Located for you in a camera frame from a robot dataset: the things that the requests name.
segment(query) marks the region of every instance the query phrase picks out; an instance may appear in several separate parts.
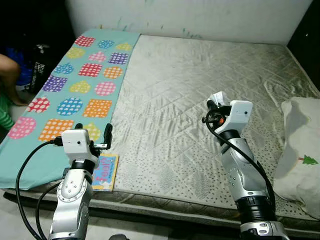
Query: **bed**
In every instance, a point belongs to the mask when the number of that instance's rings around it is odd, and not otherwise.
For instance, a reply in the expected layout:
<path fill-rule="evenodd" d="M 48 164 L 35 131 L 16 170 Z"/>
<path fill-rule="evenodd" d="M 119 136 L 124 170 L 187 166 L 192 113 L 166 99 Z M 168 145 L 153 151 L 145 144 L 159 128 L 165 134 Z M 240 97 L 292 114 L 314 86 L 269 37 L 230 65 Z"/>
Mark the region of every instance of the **bed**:
<path fill-rule="evenodd" d="M 113 192 L 91 206 L 205 225 L 238 228 L 219 145 L 201 122 L 206 99 L 223 90 L 253 102 L 243 137 L 272 180 L 284 147 L 281 103 L 320 98 L 282 45 L 141 35 L 133 49 L 111 123 L 110 153 L 119 154 Z M 38 198 L 54 182 L 22 193 Z M 55 200 L 55 193 L 47 200 Z M 290 236 L 318 238 L 320 222 L 276 196 Z"/>

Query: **book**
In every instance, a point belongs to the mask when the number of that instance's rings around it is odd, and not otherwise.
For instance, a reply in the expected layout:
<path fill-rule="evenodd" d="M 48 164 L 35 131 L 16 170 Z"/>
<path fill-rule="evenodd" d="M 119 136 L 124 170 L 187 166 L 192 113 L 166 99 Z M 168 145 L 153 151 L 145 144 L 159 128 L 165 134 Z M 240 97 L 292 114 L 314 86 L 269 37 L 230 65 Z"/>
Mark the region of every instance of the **book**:
<path fill-rule="evenodd" d="M 93 171 L 92 189 L 94 191 L 112 191 L 115 185 L 119 156 L 101 154 L 99 166 Z"/>

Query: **colorful polka dot pattern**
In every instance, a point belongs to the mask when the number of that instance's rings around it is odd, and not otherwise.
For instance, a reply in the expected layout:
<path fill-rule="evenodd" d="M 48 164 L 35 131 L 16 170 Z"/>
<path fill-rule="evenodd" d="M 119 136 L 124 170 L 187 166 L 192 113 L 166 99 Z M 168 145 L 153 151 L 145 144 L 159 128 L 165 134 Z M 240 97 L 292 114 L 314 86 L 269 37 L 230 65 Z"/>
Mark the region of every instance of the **colorful polka dot pattern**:
<path fill-rule="evenodd" d="M 110 64 L 126 64 L 129 55 L 127 53 L 114 52 L 111 54 L 108 63 Z"/>
<path fill-rule="evenodd" d="M 78 75 L 88 76 L 88 77 L 96 77 L 100 73 L 101 69 L 102 69 L 101 64 L 86 63 L 81 67 Z"/>
<path fill-rule="evenodd" d="M 49 119 L 42 130 L 38 140 L 49 141 L 57 136 L 61 136 L 62 132 L 72 129 L 73 120 L 60 120 L 56 118 Z"/>
<path fill-rule="evenodd" d="M 98 43 L 98 47 L 101 49 L 108 49 L 110 48 L 113 44 L 115 44 L 114 41 L 112 40 L 102 40 Z"/>
<path fill-rule="evenodd" d="M 98 51 L 97 53 L 93 53 L 88 58 L 90 61 L 97 61 L 99 63 L 105 61 L 107 59 L 106 55 L 102 51 Z"/>
<path fill-rule="evenodd" d="M 97 141 L 100 138 L 101 131 L 93 122 L 84 125 L 83 128 L 88 130 L 90 140 Z"/>
<path fill-rule="evenodd" d="M 85 50 L 79 47 L 72 47 L 70 50 L 65 54 L 70 59 L 78 59 L 81 58 L 85 54 Z"/>
<path fill-rule="evenodd" d="M 80 47 L 90 47 L 95 40 L 96 39 L 91 36 L 79 36 L 74 43 Z"/>
<path fill-rule="evenodd" d="M 86 94 L 87 92 L 89 92 L 91 86 L 89 85 L 89 83 L 87 83 L 86 80 L 83 81 L 79 81 L 76 82 L 75 84 L 73 84 L 69 91 L 71 93 L 81 93 L 81 94 Z"/>
<path fill-rule="evenodd" d="M 131 51 L 132 50 L 132 45 L 130 45 L 129 43 L 122 43 L 119 44 L 115 47 L 118 50 L 122 50 L 122 51 Z"/>
<path fill-rule="evenodd" d="M 105 118 L 111 105 L 111 100 L 90 99 L 82 116 L 89 118 Z"/>
<path fill-rule="evenodd" d="M 66 77 L 58 77 L 50 75 L 48 80 L 43 85 L 42 90 L 46 92 L 60 92 L 61 89 L 66 84 L 68 78 Z"/>
<path fill-rule="evenodd" d="M 77 97 L 70 97 L 61 102 L 56 108 L 56 111 L 59 115 L 70 116 L 77 113 L 81 109 L 82 105 L 83 102 L 81 99 Z"/>
<path fill-rule="evenodd" d="M 57 74 L 70 74 L 74 70 L 74 67 L 70 63 L 56 66 L 53 70 Z"/>
<path fill-rule="evenodd" d="M 11 139 L 21 139 L 28 136 L 36 128 L 36 120 L 32 117 L 21 116 L 15 125 L 10 129 L 8 137 Z"/>
<path fill-rule="evenodd" d="M 116 85 L 112 81 L 100 82 L 94 90 L 99 96 L 107 96 L 116 90 Z"/>
<path fill-rule="evenodd" d="M 48 109 L 50 106 L 49 100 L 43 96 L 43 97 L 38 97 L 32 100 L 32 102 L 29 103 L 28 107 L 26 110 L 28 112 L 36 112 L 36 113 L 43 113 Z"/>
<path fill-rule="evenodd" d="M 104 70 L 103 76 L 105 76 L 108 79 L 116 79 L 117 77 L 120 77 L 123 73 L 123 70 L 118 66 L 112 66 L 107 67 Z"/>

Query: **pillow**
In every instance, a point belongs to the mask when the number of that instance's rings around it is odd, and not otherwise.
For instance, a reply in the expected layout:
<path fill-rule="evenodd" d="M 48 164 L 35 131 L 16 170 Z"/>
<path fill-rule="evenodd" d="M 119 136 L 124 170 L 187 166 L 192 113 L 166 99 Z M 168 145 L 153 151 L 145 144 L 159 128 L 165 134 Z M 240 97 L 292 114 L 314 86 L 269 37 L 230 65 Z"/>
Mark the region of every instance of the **pillow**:
<path fill-rule="evenodd" d="M 273 179 L 274 191 L 320 220 L 320 99 L 293 97 L 281 104 L 284 152 Z"/>

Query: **white wall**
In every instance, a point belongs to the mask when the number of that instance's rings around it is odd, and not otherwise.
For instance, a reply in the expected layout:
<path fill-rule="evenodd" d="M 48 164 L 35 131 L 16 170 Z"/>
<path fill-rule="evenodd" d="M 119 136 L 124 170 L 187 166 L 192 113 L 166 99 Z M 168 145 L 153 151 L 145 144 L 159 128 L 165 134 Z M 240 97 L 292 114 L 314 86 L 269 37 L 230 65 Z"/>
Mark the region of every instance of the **white wall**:
<path fill-rule="evenodd" d="M 67 0 L 78 36 L 90 28 L 287 44 L 312 0 Z"/>

